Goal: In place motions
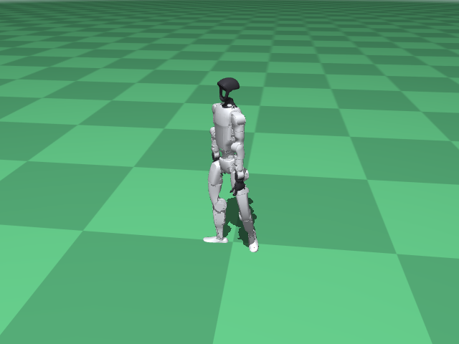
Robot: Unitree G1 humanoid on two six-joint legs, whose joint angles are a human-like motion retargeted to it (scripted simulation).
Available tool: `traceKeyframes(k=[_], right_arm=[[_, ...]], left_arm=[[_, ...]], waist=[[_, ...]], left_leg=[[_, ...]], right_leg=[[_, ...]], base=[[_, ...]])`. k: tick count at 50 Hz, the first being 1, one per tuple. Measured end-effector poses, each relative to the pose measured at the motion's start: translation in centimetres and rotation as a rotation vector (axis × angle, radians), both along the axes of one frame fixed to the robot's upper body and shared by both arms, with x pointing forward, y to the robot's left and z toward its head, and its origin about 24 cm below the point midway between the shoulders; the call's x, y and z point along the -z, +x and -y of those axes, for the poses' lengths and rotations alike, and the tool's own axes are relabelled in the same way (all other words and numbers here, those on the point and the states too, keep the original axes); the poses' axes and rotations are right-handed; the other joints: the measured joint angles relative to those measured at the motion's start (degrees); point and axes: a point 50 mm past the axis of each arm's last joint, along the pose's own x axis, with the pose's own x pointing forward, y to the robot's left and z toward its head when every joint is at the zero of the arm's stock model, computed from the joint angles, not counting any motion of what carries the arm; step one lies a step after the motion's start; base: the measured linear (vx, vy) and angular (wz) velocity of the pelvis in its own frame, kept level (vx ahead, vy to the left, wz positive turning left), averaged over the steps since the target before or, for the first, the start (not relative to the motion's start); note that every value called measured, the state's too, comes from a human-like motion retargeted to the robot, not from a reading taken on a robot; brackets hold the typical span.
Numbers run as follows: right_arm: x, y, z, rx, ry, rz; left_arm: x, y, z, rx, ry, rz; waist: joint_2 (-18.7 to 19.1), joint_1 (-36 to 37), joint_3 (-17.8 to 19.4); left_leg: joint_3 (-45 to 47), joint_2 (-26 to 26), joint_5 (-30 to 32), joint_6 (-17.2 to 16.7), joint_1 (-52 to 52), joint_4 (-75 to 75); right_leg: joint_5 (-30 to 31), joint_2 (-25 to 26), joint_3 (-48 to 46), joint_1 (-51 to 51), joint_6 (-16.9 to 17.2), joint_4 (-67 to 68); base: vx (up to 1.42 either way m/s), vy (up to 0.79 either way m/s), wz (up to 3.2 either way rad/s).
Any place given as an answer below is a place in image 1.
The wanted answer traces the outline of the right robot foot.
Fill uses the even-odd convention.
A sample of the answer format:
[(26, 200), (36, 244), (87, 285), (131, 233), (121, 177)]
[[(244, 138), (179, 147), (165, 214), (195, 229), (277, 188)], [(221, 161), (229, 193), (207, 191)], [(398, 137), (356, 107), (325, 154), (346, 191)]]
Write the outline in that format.
[[(221, 238), (221, 239), (222, 239), (222, 238)], [(205, 238), (203, 238), (203, 241), (204, 241), (204, 242), (214, 242), (214, 243), (227, 243), (227, 242), (228, 242), (228, 238), (223, 237), (222, 240), (218, 240), (218, 239), (217, 239), (217, 236), (212, 236), (212, 237), (205, 237)]]

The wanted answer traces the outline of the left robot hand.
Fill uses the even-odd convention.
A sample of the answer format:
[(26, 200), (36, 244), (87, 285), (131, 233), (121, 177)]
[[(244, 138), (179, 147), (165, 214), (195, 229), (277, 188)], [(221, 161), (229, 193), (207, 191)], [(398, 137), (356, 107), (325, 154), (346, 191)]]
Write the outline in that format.
[(230, 191), (230, 193), (232, 193), (235, 189), (235, 194), (233, 194), (233, 196), (236, 196), (237, 195), (237, 191), (240, 191), (242, 189), (245, 189), (245, 183), (243, 182), (244, 181), (244, 178), (241, 178), (241, 179), (237, 179), (237, 173), (235, 173), (235, 186), (233, 187), (233, 189)]

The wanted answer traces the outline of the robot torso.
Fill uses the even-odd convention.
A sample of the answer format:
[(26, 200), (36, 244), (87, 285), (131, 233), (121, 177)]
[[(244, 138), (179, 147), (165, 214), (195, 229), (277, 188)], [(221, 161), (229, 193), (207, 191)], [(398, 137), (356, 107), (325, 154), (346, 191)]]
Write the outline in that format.
[(228, 174), (233, 172), (233, 166), (235, 165), (234, 152), (231, 150), (231, 145), (236, 142), (234, 136), (234, 126), (231, 122), (231, 113), (240, 112), (239, 107), (227, 105), (229, 108), (223, 108), (224, 102), (218, 104), (214, 111), (214, 128), (216, 143), (222, 152), (222, 156), (219, 158), (220, 168)]

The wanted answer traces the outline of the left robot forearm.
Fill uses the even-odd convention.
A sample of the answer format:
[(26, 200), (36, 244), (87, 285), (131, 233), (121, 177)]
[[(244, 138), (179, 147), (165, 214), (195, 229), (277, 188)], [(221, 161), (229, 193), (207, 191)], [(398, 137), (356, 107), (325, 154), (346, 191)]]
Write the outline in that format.
[(243, 145), (238, 145), (236, 149), (237, 153), (234, 154), (235, 166), (234, 170), (237, 173), (237, 179), (244, 178), (244, 166), (243, 159), (245, 158), (245, 150)]

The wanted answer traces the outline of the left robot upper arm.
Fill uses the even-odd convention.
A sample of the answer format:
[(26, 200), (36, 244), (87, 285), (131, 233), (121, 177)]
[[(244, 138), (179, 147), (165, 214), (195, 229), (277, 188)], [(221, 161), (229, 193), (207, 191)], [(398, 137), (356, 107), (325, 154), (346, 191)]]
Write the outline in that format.
[(234, 136), (236, 142), (231, 145), (231, 150), (234, 153), (237, 153), (236, 149), (238, 145), (243, 145), (244, 147), (244, 138), (245, 138), (245, 116), (240, 112), (231, 113), (231, 122), (234, 126)]

